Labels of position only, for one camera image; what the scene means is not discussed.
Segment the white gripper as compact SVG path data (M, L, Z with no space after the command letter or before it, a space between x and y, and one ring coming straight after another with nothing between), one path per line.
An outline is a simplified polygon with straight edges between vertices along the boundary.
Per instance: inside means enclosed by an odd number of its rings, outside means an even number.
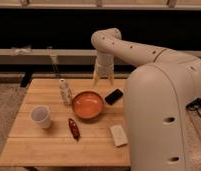
M95 60L95 72L93 85L96 86L99 77L108 77L111 85L114 84L114 56L107 53L98 53Z

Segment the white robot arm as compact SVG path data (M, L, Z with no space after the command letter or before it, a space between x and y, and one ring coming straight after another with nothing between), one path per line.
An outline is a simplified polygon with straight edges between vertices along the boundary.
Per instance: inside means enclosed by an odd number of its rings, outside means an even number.
M96 66L113 56L135 66L123 96L131 171L190 171L186 106L201 97L201 59L124 41L116 28L91 36Z

